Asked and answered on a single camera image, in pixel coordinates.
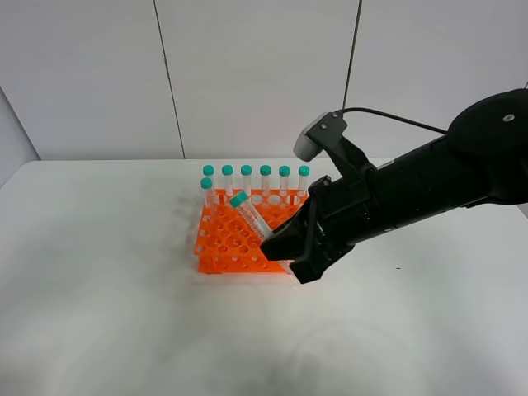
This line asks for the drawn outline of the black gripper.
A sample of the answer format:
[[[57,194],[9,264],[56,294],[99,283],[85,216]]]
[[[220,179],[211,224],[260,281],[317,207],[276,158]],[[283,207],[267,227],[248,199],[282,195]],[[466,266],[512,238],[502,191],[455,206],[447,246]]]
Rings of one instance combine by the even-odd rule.
[[[396,229],[396,170],[371,169],[359,181],[325,176],[309,199],[260,245],[269,261],[293,260],[301,284],[323,273],[355,245]]]

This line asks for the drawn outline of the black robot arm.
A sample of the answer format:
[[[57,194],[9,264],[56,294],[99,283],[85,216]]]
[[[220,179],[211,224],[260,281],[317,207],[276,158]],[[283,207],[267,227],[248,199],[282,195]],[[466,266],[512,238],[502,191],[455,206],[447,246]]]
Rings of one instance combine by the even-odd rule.
[[[339,171],[309,187],[301,208],[260,246],[301,283],[318,280],[358,243],[460,207],[527,201],[527,92],[473,104],[440,136],[382,167],[345,138],[344,111],[305,128],[295,156],[326,153]]]

